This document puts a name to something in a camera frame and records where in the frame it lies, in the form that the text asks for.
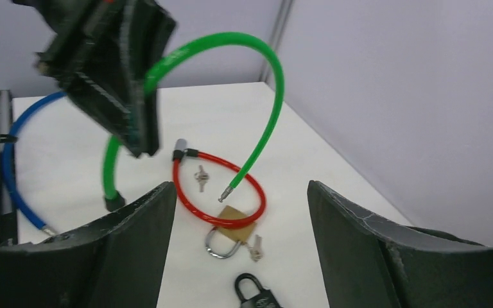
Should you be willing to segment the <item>large brass padlock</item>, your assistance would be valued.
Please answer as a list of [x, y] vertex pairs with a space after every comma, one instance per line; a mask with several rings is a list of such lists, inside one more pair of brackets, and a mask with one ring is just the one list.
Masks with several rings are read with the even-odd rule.
[[[239, 211], [238, 209], [235, 209], [234, 207], [226, 205], [225, 208], [220, 212], [218, 217], [222, 219], [242, 219], [242, 218], [246, 218], [247, 215]], [[256, 222], [253, 222], [241, 228], [213, 226], [213, 228], [209, 231], [209, 233], [205, 237], [205, 250], [209, 255], [217, 259], [228, 259], [229, 257], [233, 256], [241, 246], [247, 244], [256, 226], [257, 226]], [[218, 253], [211, 248], [211, 240], [216, 232], [221, 233], [222, 235], [228, 237], [234, 242], [234, 246], [228, 252]]]

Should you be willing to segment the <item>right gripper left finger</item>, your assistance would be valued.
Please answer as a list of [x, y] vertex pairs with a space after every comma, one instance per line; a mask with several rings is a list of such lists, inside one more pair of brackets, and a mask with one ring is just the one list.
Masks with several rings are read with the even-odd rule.
[[176, 201], [163, 182], [39, 244], [0, 247], [0, 307], [155, 307]]

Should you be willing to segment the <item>red cable lock keys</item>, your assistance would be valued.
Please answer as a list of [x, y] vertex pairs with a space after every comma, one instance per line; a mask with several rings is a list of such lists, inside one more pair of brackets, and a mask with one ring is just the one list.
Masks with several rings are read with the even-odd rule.
[[194, 174], [194, 177], [195, 177], [195, 180], [198, 182], [199, 191], [201, 193], [203, 193], [204, 189], [205, 189], [205, 185], [210, 179], [209, 174], [205, 171], [205, 169], [202, 165], [199, 165], [198, 171]]

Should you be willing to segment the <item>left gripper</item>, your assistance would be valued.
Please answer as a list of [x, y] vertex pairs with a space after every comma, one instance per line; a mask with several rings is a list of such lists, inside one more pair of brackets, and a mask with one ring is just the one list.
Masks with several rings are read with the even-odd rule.
[[177, 27], [157, 1], [14, 1], [35, 10], [55, 35], [37, 54], [82, 112], [135, 157], [159, 148], [157, 93], [144, 88]]

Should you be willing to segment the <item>black padlock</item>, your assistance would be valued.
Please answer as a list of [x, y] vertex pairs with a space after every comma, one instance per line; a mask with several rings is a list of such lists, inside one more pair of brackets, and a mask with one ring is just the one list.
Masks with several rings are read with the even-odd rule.
[[[240, 283], [243, 280], [250, 280], [257, 288], [258, 293], [255, 296], [246, 298], [240, 290]], [[259, 279], [251, 273], [242, 273], [234, 281], [234, 291], [240, 301], [240, 308], [282, 308], [270, 289], [262, 286]]]

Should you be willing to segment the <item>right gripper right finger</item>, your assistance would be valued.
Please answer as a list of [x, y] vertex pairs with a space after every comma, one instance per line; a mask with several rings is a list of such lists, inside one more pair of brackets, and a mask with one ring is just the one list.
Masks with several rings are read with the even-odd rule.
[[310, 181], [331, 307], [493, 307], [493, 247], [402, 225]]

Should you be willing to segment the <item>red cable lock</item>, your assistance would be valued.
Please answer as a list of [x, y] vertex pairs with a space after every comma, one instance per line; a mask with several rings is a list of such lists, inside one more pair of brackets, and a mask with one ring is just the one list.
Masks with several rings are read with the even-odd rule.
[[172, 177], [177, 191], [178, 199], [191, 214], [201, 219], [202, 221], [210, 223], [216, 227], [239, 229], [254, 224], [265, 213], [265, 210], [267, 208], [267, 199], [265, 192], [262, 186], [259, 184], [259, 182], [248, 173], [241, 175], [240, 180], [246, 179], [251, 184], [251, 186], [255, 189], [256, 193], [259, 196], [260, 204], [257, 210], [253, 214], [245, 218], [227, 219], [227, 218], [211, 216], [202, 212], [187, 198], [184, 191], [182, 190], [182, 186], [180, 183], [180, 164], [185, 157], [193, 157], [193, 158], [208, 160], [209, 162], [213, 162], [220, 166], [226, 167], [232, 171], [235, 171], [237, 175], [240, 174], [241, 168], [223, 158], [211, 155], [203, 151], [198, 151], [196, 149], [188, 148], [187, 141], [185, 139], [178, 139], [175, 143], [175, 147], [173, 148]]

